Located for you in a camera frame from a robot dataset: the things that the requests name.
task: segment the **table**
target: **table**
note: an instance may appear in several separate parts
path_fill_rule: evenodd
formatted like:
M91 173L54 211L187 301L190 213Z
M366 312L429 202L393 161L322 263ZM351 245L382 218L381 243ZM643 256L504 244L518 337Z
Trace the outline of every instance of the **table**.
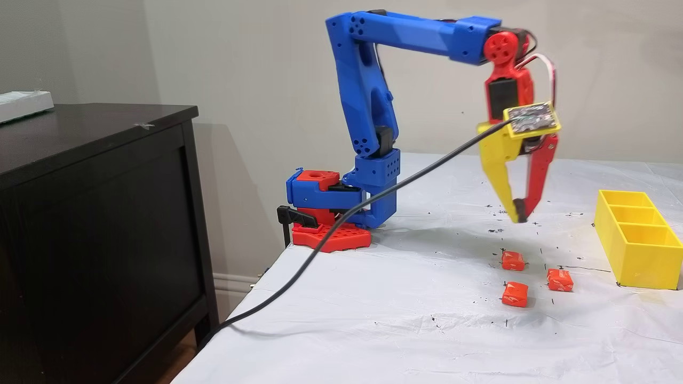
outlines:
M401 177L437 158L405 154ZM510 166L515 196L525 172ZM556 160L530 222L513 224L479 159L459 156L398 192L370 248L318 255L173 384L681 383L683 292L616 285L591 225L598 189L647 192L683 236L683 165ZM522 252L527 268L503 270L501 248ZM280 288L309 252L288 247L234 313ZM559 265L574 292L546 287L546 268ZM500 302L509 281L529 285L528 307Z

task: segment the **yellow mount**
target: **yellow mount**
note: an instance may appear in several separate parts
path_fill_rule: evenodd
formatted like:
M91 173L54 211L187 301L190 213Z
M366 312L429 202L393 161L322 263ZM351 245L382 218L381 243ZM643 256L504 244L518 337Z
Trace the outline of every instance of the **yellow mount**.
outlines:
M550 102L537 102L535 104L523 105L521 107L508 108L503 111L503 120L510 119L510 111L519 108L525 108L532 105L548 104L550 112L555 119L555 125L549 128L537 129L535 131L526 131L515 133L512 130L512 125L508 124L491 136L479 142L479 157L482 159L482 167L484 173L488 177L488 181L493 186L498 198L503 203L507 215L513 223L518 222L517 208L512 199L512 189L507 181L507 167L505 163L517 159L520 149L522 148L522 140L530 137L537 137L542 135L549 135L560 130L561 126L555 113L555 108ZM477 125L477 133L482 133L491 128L493 124L483 122Z

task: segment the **black mark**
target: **black mark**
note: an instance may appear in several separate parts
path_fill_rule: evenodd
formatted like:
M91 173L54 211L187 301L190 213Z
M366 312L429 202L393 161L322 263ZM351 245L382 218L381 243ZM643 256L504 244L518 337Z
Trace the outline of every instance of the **black mark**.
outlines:
M581 269L590 269L591 271L611 272L611 271L608 271L608 270L606 270L606 269L586 268L586 267L584 267L584 266L560 265L559 268L560 268L560 269L563 269L563 268L562 268L563 266L564 266L565 268L581 268Z

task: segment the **yellow organizer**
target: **yellow organizer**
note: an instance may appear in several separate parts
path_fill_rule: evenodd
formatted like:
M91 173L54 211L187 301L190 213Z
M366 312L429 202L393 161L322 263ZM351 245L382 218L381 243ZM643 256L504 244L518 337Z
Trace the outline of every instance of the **yellow organizer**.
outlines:
M644 192L598 192L596 230L623 286L676 289L683 245Z

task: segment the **blue arm segment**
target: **blue arm segment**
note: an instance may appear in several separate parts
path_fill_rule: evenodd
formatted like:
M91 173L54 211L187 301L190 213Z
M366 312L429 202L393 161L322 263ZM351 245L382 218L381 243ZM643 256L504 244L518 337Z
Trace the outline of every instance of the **blue arm segment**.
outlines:
M356 152L356 167L341 181L362 191L322 192L295 181L295 174L287 183L288 201L302 208L350 208L364 200L366 192L374 195L395 185L400 173L400 151L380 151L387 142L382 145L378 129L389 127L393 143L398 138L398 124L393 95L380 70L375 44L442 55L478 66L486 63L483 49L489 30L501 21L472 16L446 23L393 12L355 12L339 14L325 23L337 66L341 107ZM350 221L376 228L395 212L396 194L392 193Z

